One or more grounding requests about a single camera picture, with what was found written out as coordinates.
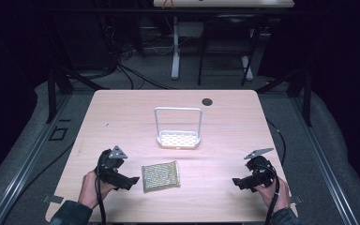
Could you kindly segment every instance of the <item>person's right hand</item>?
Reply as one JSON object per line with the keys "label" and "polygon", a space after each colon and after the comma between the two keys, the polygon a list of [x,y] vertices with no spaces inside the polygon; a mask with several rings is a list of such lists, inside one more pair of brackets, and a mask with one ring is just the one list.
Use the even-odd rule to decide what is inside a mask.
{"label": "person's right hand", "polygon": [[[273,184],[270,187],[256,186],[255,189],[259,191],[262,195],[262,200],[264,201],[267,207],[270,206],[271,201],[273,200],[274,194],[276,193],[276,179],[274,179]],[[291,199],[289,198],[289,186],[288,184],[279,178],[279,196],[277,198],[277,203],[274,207],[273,213],[282,208],[287,208],[291,206]]]}

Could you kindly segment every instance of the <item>table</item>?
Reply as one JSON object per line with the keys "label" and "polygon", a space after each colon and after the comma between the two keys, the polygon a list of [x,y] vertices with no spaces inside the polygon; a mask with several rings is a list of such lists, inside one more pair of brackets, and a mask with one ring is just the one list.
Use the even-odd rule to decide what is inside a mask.
{"label": "table", "polygon": [[[292,8],[293,0],[172,0],[176,8]],[[154,0],[154,6],[163,8],[165,0]],[[165,8],[171,8],[171,0],[166,0]],[[178,46],[178,21],[177,17],[173,20],[173,62],[172,79],[179,78],[180,51]],[[243,67],[248,64],[247,58],[242,58]],[[247,80],[252,81],[251,70],[247,72]]]}
{"label": "table", "polygon": [[[213,104],[203,105],[205,98],[211,99]],[[199,146],[188,150],[159,147],[154,117],[156,107],[200,108]],[[177,125],[188,120],[188,117],[177,115],[168,118]],[[119,168],[121,174],[142,177],[142,166],[177,161],[181,187],[144,193],[141,179],[129,191],[113,191],[104,201],[108,222],[265,220],[267,208],[261,196],[248,189],[240,190],[232,180],[251,175],[244,156],[256,149],[275,147],[256,92],[97,91],[54,195],[77,201],[83,175],[96,167],[103,150],[113,149],[115,145],[128,155]],[[277,151],[264,156],[286,180]],[[51,203],[46,219],[50,220],[59,207]],[[100,221],[98,207],[90,221]]]}

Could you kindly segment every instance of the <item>person's left hand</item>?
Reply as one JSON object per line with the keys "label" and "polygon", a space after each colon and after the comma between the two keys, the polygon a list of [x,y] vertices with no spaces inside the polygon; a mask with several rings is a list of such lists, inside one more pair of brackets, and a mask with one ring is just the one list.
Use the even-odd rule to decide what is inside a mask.
{"label": "person's left hand", "polygon": [[[95,189],[96,178],[97,176],[94,171],[88,172],[87,175],[83,177],[81,193],[78,199],[78,203],[86,205],[91,209],[94,209],[98,205],[98,195]],[[108,193],[114,188],[116,187],[100,181],[101,198],[104,200]]]}

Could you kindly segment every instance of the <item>sleeve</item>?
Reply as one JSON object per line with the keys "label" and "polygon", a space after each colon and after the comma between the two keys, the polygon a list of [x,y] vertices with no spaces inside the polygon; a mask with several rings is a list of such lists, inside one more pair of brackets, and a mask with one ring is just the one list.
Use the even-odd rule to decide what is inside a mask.
{"label": "sleeve", "polygon": [[65,201],[53,215],[51,225],[83,225],[87,224],[93,210],[73,201]]}
{"label": "sleeve", "polygon": [[273,225],[300,225],[300,220],[296,217],[291,208],[283,208],[276,211],[271,216]]}

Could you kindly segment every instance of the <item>gray carpet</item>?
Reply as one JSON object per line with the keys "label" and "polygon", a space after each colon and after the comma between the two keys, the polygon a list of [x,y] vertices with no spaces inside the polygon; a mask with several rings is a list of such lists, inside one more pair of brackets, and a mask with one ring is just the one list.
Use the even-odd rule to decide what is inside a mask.
{"label": "gray carpet", "polygon": [[[180,78],[171,79],[172,53],[157,54],[147,52],[145,58],[134,53],[122,63],[129,68],[140,71],[144,76],[150,77],[159,83],[178,89],[257,89],[269,78],[257,77],[255,81],[241,86],[242,77],[233,76],[206,76],[202,78],[202,85],[197,83],[198,57],[195,55],[195,40],[184,42],[182,48]],[[252,65],[254,74],[257,72],[259,57],[263,52],[264,41],[258,51],[256,63]],[[134,75],[130,75],[134,89],[158,89],[158,87],[145,82]],[[111,89],[129,89],[131,84],[128,77],[120,71],[115,71],[107,77],[95,79],[94,82]],[[5,191],[13,177],[26,161],[35,146],[41,143],[40,155],[30,172],[27,182],[30,182],[54,158],[63,153],[74,141],[82,124],[83,117],[88,108],[93,92],[84,84],[72,81],[75,92],[70,97],[57,96],[63,99],[60,111],[51,125],[46,125],[48,118],[47,85],[42,84],[36,89],[38,105],[33,117],[24,129],[21,137],[13,146],[11,152],[0,168],[0,203],[5,197]],[[325,171],[320,169],[316,145],[311,141],[309,132],[319,141],[324,155],[333,170],[338,184],[341,187],[347,203],[355,215],[355,220],[360,224],[360,181],[353,168],[347,162],[347,148],[342,140],[341,132],[323,102],[313,96],[311,121],[312,128],[306,127],[300,119],[299,100],[287,98],[284,94],[287,84],[284,83],[268,94],[260,95],[264,113],[279,129],[287,145],[284,161],[284,171],[287,174],[293,195],[300,196],[304,202],[297,205],[297,210],[303,224],[344,224],[344,218],[339,213],[334,193],[330,182],[325,179]],[[283,155],[283,143],[278,132],[269,126],[280,156]],[[49,141],[54,129],[66,129],[62,141]],[[48,204],[42,201],[46,195],[52,195],[58,183],[61,172],[66,164],[66,152],[46,172],[44,172],[15,203],[5,224],[46,224],[44,215]]]}

